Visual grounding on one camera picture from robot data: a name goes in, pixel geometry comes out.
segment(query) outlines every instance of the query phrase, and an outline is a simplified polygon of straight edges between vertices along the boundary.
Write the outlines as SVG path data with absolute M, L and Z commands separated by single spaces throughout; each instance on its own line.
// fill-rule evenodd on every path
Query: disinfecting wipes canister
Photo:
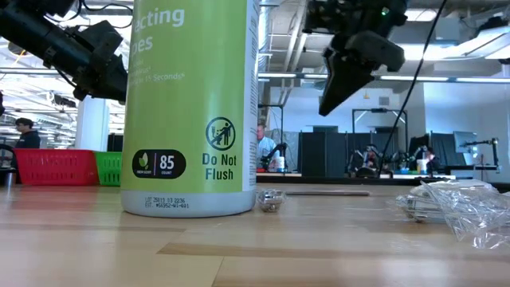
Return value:
M 136 0 L 122 205 L 157 217 L 250 210 L 257 0 Z

